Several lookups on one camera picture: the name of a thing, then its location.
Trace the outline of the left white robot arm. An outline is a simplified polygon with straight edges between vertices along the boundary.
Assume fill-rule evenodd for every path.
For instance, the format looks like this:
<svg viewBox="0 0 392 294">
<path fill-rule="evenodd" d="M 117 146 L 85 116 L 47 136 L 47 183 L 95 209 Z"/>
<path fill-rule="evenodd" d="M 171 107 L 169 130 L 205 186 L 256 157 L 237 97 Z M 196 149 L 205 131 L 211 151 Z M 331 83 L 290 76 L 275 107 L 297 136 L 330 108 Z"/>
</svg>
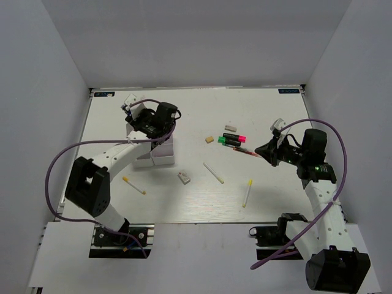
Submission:
<svg viewBox="0 0 392 294">
<path fill-rule="evenodd" d="M 129 239 L 129 222 L 110 203 L 111 181 L 139 157 L 167 141 L 181 117 L 173 104 L 155 101 L 157 108 L 153 110 L 146 107 L 145 102 L 143 99 L 121 106 L 131 128 L 125 141 L 116 142 L 92 158 L 77 158 L 66 186 L 65 198 L 88 213 L 95 223 L 104 226 L 115 244 L 124 244 Z"/>
</svg>

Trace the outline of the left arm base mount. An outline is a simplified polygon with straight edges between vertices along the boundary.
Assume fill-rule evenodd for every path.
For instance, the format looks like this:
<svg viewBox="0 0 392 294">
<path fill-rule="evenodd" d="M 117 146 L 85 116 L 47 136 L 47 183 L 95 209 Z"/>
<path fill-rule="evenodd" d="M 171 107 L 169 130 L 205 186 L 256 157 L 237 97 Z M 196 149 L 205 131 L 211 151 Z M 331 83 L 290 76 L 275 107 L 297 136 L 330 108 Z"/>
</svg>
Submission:
<svg viewBox="0 0 392 294">
<path fill-rule="evenodd" d="M 95 226 L 89 249 L 89 258 L 144 259 L 153 248 L 153 224 L 131 224 L 129 236 L 119 236 Z"/>
</svg>

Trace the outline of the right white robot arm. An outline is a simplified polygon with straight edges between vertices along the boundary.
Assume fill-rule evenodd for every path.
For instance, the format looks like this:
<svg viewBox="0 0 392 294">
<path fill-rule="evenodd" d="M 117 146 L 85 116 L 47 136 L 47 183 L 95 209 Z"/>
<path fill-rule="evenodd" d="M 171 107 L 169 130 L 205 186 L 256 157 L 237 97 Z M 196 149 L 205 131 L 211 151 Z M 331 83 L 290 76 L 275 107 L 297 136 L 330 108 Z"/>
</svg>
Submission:
<svg viewBox="0 0 392 294">
<path fill-rule="evenodd" d="M 311 290 L 358 293 L 371 261 L 352 241 L 341 206 L 336 199 L 337 180 L 331 165 L 325 162 L 327 134 L 307 129 L 300 146 L 292 146 L 277 130 L 273 138 L 255 149 L 255 153 L 276 167 L 281 162 L 294 165 L 311 203 L 315 230 L 300 215 L 279 218 L 276 235 L 280 242 L 291 244 L 306 261 L 305 276 Z"/>
</svg>

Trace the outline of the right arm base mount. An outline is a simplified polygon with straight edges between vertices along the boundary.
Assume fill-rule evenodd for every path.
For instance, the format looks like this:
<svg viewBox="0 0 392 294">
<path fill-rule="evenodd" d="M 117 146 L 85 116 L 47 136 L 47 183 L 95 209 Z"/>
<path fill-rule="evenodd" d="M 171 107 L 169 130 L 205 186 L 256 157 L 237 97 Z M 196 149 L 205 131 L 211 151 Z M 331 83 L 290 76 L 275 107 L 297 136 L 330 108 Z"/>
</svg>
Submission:
<svg viewBox="0 0 392 294">
<path fill-rule="evenodd" d="M 285 234 L 288 222 L 300 221 L 307 223 L 307 219 L 299 213 L 283 213 L 276 224 L 259 225 L 249 229 L 249 236 L 256 240 L 257 260 L 263 260 L 280 247 L 290 241 Z"/>
</svg>

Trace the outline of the white pen yellow tip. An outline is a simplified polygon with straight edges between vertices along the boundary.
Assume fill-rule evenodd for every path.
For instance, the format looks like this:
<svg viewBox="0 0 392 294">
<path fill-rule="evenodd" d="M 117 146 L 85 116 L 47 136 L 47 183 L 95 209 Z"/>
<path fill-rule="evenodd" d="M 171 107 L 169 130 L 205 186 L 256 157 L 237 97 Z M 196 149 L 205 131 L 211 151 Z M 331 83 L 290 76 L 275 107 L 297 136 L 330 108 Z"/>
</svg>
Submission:
<svg viewBox="0 0 392 294">
<path fill-rule="evenodd" d="M 224 183 L 224 180 L 206 163 L 203 163 L 203 166 L 221 183 Z"/>
</svg>

